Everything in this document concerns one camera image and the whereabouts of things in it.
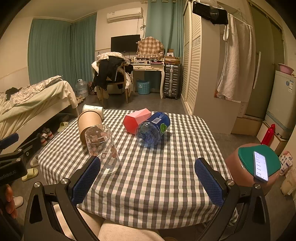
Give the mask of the person's left hand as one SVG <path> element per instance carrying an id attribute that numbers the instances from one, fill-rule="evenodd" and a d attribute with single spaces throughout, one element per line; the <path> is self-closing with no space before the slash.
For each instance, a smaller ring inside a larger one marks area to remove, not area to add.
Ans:
<path id="1" fill-rule="evenodd" d="M 10 214 L 10 216 L 13 219 L 16 219 L 18 216 L 18 212 L 17 212 L 14 198 L 13 198 L 13 190 L 8 184 L 5 185 L 4 195 L 6 199 L 6 205 L 5 205 L 6 213 Z"/>

